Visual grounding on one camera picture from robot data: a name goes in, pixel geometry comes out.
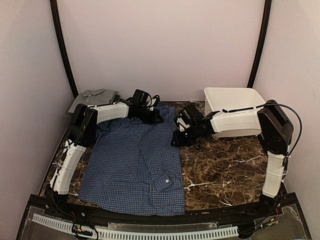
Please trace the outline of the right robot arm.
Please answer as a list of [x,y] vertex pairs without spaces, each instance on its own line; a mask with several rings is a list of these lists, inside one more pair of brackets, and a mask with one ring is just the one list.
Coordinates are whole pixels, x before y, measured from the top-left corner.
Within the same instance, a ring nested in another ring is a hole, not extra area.
[[258,202],[258,216],[273,211],[298,143],[287,109],[274,100],[206,114],[194,103],[183,106],[171,143],[180,149],[186,208]]

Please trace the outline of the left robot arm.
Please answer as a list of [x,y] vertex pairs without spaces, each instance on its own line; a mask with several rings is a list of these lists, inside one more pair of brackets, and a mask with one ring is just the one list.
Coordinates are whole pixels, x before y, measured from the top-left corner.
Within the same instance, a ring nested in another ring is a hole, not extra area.
[[45,189],[45,197],[51,202],[51,210],[60,218],[71,213],[68,199],[70,183],[79,160],[96,139],[97,125],[105,121],[137,118],[146,124],[164,121],[160,111],[128,101],[108,105],[78,104],[71,116],[64,138],[64,150],[54,175]]

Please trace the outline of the white plastic basket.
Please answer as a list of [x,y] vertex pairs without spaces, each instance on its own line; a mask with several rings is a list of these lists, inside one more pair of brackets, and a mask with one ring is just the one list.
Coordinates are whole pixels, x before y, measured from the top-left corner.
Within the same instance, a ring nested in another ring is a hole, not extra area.
[[258,108],[266,101],[252,88],[206,87],[204,113],[217,112],[212,120],[213,138],[257,136],[262,133]]

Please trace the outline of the grey folded shirt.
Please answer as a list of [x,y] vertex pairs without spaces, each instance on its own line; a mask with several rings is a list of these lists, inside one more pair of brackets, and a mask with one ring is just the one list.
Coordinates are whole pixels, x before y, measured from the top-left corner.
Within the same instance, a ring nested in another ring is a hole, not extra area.
[[96,89],[96,90],[85,90],[79,93],[71,104],[68,113],[73,114],[78,104],[84,104],[86,106],[98,106],[108,105],[115,101],[116,95],[118,94],[115,90],[110,89]]

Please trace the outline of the right black frame post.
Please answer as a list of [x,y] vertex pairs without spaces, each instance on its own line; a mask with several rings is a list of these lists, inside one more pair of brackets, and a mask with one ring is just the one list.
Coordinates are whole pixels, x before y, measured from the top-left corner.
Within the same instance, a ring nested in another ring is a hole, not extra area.
[[265,45],[265,40],[266,40],[266,36],[267,36],[270,15],[271,15],[272,2],[273,2],[272,0],[265,0],[264,1],[258,41],[257,41],[257,45],[256,45],[254,59],[252,62],[252,68],[251,68],[248,82],[246,85],[246,87],[250,88],[250,89],[252,89],[255,85],[257,73],[258,73],[261,58],[263,55],[263,50],[264,50],[264,45]]

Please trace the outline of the blue checked long sleeve shirt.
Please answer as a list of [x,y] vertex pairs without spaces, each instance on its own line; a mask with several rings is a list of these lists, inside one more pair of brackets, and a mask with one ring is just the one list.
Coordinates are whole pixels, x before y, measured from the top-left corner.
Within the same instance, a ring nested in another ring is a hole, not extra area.
[[98,124],[79,200],[139,216],[185,213],[180,151],[171,146],[175,109],[159,104],[162,123],[120,118]]

